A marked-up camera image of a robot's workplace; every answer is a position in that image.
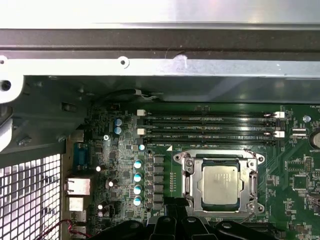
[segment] red wire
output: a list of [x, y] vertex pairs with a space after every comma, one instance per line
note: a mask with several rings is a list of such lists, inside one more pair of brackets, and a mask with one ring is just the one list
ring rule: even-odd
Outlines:
[[80, 234], [83, 235], [87, 238], [92, 237], [90, 234], [87, 233], [83, 233], [80, 231], [74, 231], [72, 230], [72, 221], [70, 219], [63, 219], [61, 221], [59, 221], [56, 225], [54, 225], [53, 227], [49, 228], [47, 231], [45, 231], [43, 234], [41, 234], [36, 240], [41, 240], [43, 237], [45, 237], [46, 235], [48, 235], [50, 232], [52, 232], [56, 227], [58, 227], [60, 224], [62, 223], [68, 223], [68, 232], [71, 234]]

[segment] cpu socket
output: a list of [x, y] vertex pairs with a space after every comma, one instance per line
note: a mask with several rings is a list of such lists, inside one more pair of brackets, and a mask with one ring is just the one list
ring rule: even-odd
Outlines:
[[190, 215], [246, 218], [265, 208], [258, 203], [261, 154], [244, 150], [190, 149], [173, 156], [182, 165], [182, 192]]

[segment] motherboard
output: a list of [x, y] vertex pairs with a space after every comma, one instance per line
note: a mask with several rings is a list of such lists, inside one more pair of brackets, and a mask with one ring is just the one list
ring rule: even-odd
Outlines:
[[73, 170], [90, 201], [71, 219], [94, 235], [165, 214], [233, 220], [279, 239], [320, 240], [320, 105], [121, 103], [93, 106]]

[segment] ventilation grille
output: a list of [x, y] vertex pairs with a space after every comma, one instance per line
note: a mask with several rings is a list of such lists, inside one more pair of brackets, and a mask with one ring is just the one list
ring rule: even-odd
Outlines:
[[[60, 220], [60, 154], [0, 168], [0, 239], [34, 240]], [[59, 240], [56, 227], [44, 239]]]

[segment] cable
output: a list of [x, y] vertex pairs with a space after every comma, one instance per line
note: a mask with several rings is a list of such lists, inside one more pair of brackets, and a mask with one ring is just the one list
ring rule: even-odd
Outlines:
[[79, 234], [79, 235], [83, 235], [87, 238], [92, 237], [90, 234], [87, 233], [83, 233], [80, 231], [74, 231], [72, 230], [72, 222], [70, 219], [63, 219], [61, 221], [59, 221], [56, 225], [54, 225], [53, 227], [49, 228], [47, 231], [45, 231], [43, 234], [41, 234], [38, 238], [36, 238], [36, 240], [41, 240], [42, 238], [44, 238], [46, 235], [48, 235], [50, 232], [52, 232], [56, 227], [58, 227], [60, 224], [62, 223], [68, 223], [68, 232], [71, 234]]
[[124, 97], [127, 96], [128, 99], [127, 101], [130, 101], [129, 97], [134, 97], [134, 98], [142, 98], [146, 101], [153, 101], [153, 100], [159, 100], [158, 96], [153, 95], [152, 92], [147, 91], [147, 90], [140, 90], [140, 89], [122, 89], [122, 90], [117, 90], [113, 92], [109, 92], [98, 99], [94, 101], [94, 104], [96, 105], [104, 105], [108, 100], [112, 99], [115, 101], [118, 97]]

